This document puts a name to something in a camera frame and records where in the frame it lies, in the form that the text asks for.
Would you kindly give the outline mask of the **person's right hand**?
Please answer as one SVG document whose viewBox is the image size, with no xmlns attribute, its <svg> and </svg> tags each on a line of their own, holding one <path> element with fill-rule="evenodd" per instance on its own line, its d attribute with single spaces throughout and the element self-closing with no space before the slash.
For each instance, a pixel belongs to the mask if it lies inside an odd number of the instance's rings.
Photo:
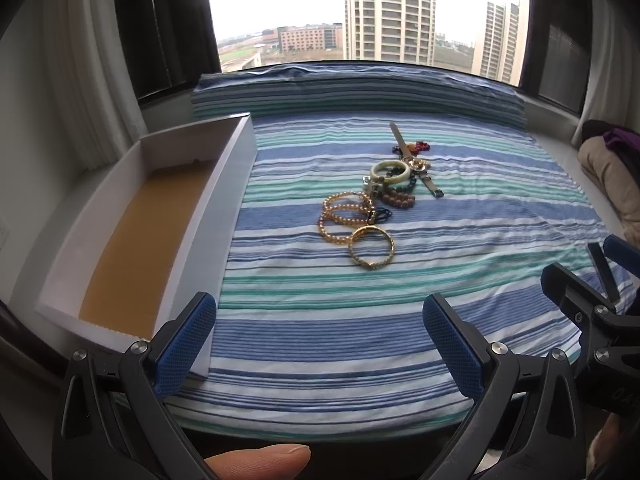
<svg viewBox="0 0 640 480">
<path fill-rule="evenodd" d="M 620 418 L 611 414 L 589 445 L 587 474 L 591 474 L 597 466 L 603 465 L 611 457 L 621 434 Z"/>
</svg>

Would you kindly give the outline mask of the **person's left hand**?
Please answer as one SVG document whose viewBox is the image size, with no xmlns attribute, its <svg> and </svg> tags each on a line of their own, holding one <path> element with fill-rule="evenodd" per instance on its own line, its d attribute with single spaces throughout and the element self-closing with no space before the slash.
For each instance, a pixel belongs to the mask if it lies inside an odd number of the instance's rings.
<svg viewBox="0 0 640 480">
<path fill-rule="evenodd" d="M 222 453 L 205 463 L 222 480 L 295 479 L 310 456 L 307 445 L 289 443 Z"/>
</svg>

